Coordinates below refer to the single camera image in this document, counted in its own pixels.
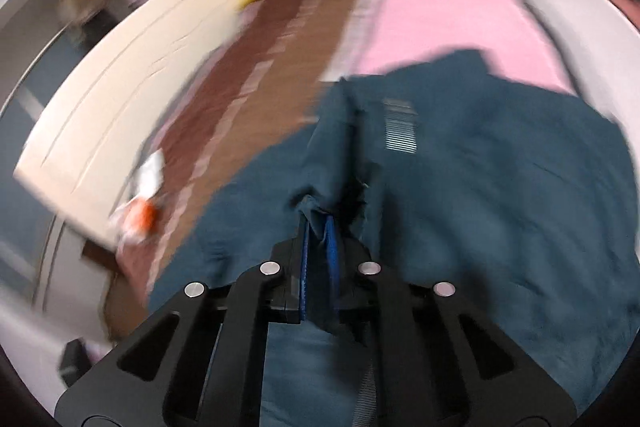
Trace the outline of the orange white package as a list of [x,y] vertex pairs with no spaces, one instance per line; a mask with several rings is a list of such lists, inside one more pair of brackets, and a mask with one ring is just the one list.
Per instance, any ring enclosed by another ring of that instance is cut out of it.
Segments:
[[160,189],[164,184],[165,157],[162,150],[154,152],[134,172],[131,195],[118,205],[108,218],[116,235],[116,248],[140,245],[156,231],[160,220]]

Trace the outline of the cream wooden headboard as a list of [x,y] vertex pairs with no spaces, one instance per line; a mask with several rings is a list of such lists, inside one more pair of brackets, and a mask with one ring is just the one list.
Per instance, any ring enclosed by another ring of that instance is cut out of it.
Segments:
[[239,26],[240,0],[149,0],[104,37],[43,109],[14,176],[112,251],[114,209],[141,147],[210,52]]

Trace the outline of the brown patterned blanket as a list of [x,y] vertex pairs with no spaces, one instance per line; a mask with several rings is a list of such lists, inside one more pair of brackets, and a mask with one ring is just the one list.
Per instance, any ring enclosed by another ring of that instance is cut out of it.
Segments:
[[150,234],[119,246],[107,291],[108,335],[145,318],[149,295],[212,195],[264,148],[311,120],[321,77],[358,0],[260,0],[239,32],[201,66],[143,152],[164,155],[164,181],[144,217]]

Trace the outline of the dark teal padded jacket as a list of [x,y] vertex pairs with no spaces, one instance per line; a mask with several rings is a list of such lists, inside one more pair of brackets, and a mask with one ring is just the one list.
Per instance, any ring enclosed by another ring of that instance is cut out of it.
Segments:
[[473,50],[335,83],[318,120],[216,192],[149,298],[220,287],[308,219],[420,286],[448,281],[585,410],[639,328],[638,190],[620,128]]

